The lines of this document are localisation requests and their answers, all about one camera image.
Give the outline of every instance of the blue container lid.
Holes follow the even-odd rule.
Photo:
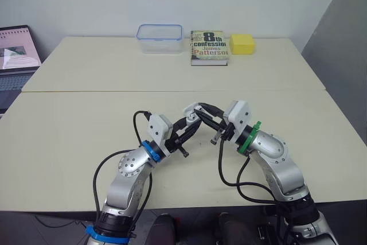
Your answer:
[[[138,40],[181,40],[182,26],[177,24],[143,24],[136,33]]]

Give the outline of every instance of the robotic arm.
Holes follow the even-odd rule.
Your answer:
[[[182,144],[194,135],[200,120],[186,123],[182,118],[172,124],[164,115],[149,115],[147,132],[152,141],[128,152],[118,165],[118,171],[107,192],[107,198],[98,221],[87,227],[90,235],[87,245],[127,244],[134,237],[134,216],[137,213],[143,187],[151,171],[171,153],[179,150],[184,157],[189,153]],[[178,135],[178,130],[185,129]]]
[[[338,244],[323,214],[316,209],[286,143],[259,130],[260,122],[253,127],[248,125],[251,111],[247,102],[234,101],[225,111],[210,104],[193,103],[184,113],[185,117],[175,124],[164,115],[150,115],[147,132],[153,140],[144,141],[121,158],[101,215],[94,227],[87,228],[91,236],[88,245],[128,243],[134,236],[133,219],[146,179],[177,149],[185,157],[189,155],[182,144],[194,135],[201,122],[217,131],[212,144],[220,138],[234,143],[240,154],[250,155],[261,166],[275,200],[284,206],[282,216],[299,244]],[[221,122],[217,123],[212,116],[219,117]],[[176,132],[182,129],[185,132],[178,135]]]

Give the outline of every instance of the black shoe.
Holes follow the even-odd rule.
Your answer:
[[[246,224],[237,216],[230,213],[221,213],[218,218],[219,229],[222,234],[222,240],[218,242],[221,245],[255,245]]]
[[[175,245],[175,223],[172,216],[157,217],[149,230],[145,245]]]

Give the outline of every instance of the table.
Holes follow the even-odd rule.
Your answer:
[[[367,150],[326,91],[39,92],[22,93],[0,120],[1,211],[92,211],[92,176],[108,154],[136,148],[136,110],[165,114],[172,122],[192,102],[226,108],[249,101],[261,129],[282,137],[316,202],[367,198]],[[144,139],[146,122],[138,120]],[[217,172],[213,130],[202,126],[184,148],[154,170],[147,208],[251,205],[225,186]],[[225,177],[234,181],[244,158],[226,145]],[[113,180],[118,157],[100,172],[100,202]],[[251,161],[243,180],[265,184]],[[259,189],[246,194],[267,199]]]
[[[147,55],[135,38],[66,37],[23,91],[324,90],[287,38],[256,40],[227,67],[192,67],[188,52]]]

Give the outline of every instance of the gray wall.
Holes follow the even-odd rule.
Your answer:
[[[290,37],[299,50],[331,0],[0,0],[0,26],[28,24],[44,59],[64,36],[134,36],[143,23]]]
[[[367,143],[367,0],[333,0],[302,55]]]

